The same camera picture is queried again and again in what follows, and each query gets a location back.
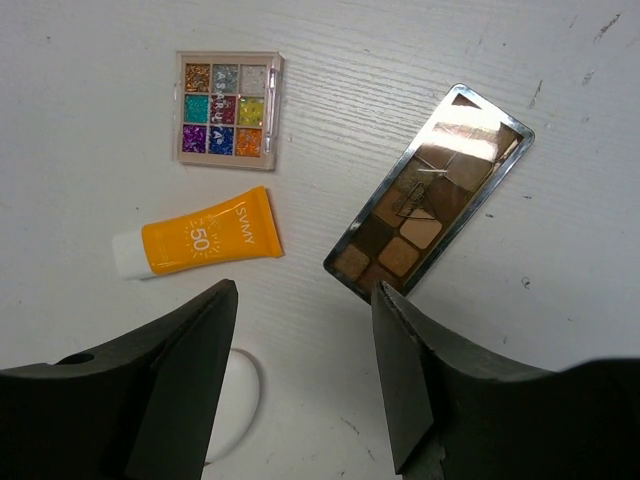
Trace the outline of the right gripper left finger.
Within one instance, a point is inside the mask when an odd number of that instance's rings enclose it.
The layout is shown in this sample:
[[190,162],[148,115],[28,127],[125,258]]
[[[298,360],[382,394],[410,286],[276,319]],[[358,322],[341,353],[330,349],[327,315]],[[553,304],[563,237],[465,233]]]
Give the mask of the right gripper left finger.
[[236,323],[223,280],[55,364],[1,373],[5,479],[198,479]]

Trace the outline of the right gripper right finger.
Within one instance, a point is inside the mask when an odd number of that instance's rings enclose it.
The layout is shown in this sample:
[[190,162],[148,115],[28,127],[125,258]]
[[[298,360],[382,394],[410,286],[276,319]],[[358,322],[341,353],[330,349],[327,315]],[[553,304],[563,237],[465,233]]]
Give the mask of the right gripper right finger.
[[403,479],[445,477],[440,433],[452,419],[455,403],[445,386],[446,369],[489,383],[548,374],[448,329],[385,282],[374,287],[371,310],[393,465]]

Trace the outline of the nude tan eyeshadow palette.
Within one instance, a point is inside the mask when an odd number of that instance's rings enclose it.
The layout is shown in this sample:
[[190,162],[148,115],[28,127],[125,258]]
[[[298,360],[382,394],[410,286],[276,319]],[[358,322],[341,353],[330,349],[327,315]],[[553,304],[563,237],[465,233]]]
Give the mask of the nude tan eyeshadow palette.
[[365,302],[385,282],[409,294],[532,146],[535,134],[458,83],[323,262]]

